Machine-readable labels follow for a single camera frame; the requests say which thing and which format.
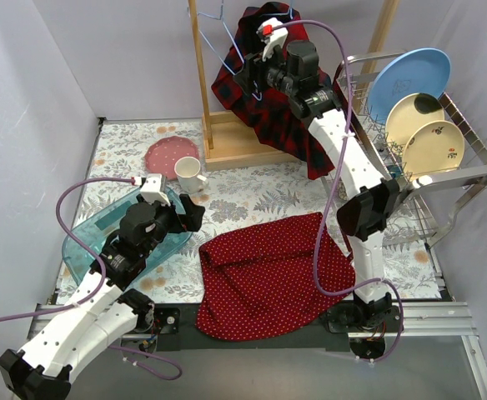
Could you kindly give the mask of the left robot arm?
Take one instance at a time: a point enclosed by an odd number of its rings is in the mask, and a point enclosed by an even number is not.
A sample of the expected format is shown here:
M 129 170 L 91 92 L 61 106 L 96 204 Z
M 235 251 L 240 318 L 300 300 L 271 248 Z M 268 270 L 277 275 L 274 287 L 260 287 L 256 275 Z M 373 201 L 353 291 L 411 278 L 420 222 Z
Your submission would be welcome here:
M 189 195 L 172 203 L 139 199 L 104 243 L 64 310 L 19 350 L 0 357 L 8 389 L 21 399 L 64 399 L 77 375 L 120 336 L 154 325 L 154 303 L 131 288 L 146 261 L 169 234 L 195 233 L 205 209 Z

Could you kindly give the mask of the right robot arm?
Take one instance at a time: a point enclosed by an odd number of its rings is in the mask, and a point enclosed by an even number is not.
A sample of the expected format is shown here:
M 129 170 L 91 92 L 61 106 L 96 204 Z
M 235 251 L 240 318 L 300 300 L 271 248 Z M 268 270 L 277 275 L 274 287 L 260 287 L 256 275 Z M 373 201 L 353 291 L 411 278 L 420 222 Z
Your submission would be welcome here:
M 260 52 L 247 55 L 235 82 L 244 93 L 273 88 L 286 95 L 293 115 L 308 129 L 341 178 L 348 201 L 336 212 L 353 254 L 356 283 L 351 321 L 375 330 L 392 310 L 390 288 L 383 282 L 383 240 L 399 184 L 387 179 L 368 159 L 352 132 L 334 90 L 319 81 L 319 56 L 308 40 L 282 48 L 266 39 Z

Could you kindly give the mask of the red polka dot cloth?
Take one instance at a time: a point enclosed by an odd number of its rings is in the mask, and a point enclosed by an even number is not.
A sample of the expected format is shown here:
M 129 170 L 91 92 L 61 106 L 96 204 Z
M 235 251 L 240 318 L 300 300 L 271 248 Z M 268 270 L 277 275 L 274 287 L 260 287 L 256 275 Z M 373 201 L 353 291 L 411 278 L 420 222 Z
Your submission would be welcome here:
M 355 271 L 330 235 L 319 231 L 322 216 L 257 224 L 203 244 L 197 329 L 231 342 L 274 338 L 339 303 L 355 284 Z

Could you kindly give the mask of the red plaid skirt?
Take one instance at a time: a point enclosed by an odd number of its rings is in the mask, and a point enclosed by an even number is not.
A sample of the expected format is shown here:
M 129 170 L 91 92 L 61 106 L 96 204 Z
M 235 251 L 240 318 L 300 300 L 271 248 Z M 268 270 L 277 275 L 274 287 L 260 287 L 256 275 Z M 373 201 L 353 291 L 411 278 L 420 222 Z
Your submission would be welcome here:
M 288 153 L 307 163 L 308 178 L 314 180 L 334 170 L 334 165 L 319 142 L 289 109 L 288 97 L 272 88 L 262 92 L 262 99 L 246 96 L 233 81 L 243 63 L 241 57 L 258 53 L 264 47 L 256 34 L 262 17 L 261 7 L 247 7 L 238 20 L 238 28 L 224 59 L 224 65 L 211 85 L 214 96 L 243 123 L 251 127 L 259 142 Z

